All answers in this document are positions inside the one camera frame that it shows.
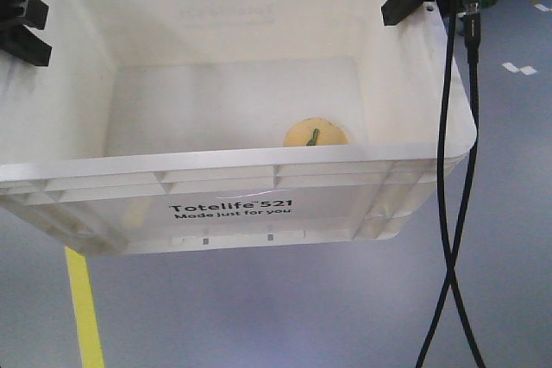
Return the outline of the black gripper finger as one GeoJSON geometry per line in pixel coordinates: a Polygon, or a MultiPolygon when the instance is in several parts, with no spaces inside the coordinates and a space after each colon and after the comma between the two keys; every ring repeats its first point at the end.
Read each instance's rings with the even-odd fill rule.
{"type": "Polygon", "coordinates": [[[1,29],[17,25],[44,29],[48,5],[41,0],[1,0],[1,29]]]}
{"type": "Polygon", "coordinates": [[[48,66],[52,47],[23,25],[1,30],[1,49],[34,66],[48,66]]]}

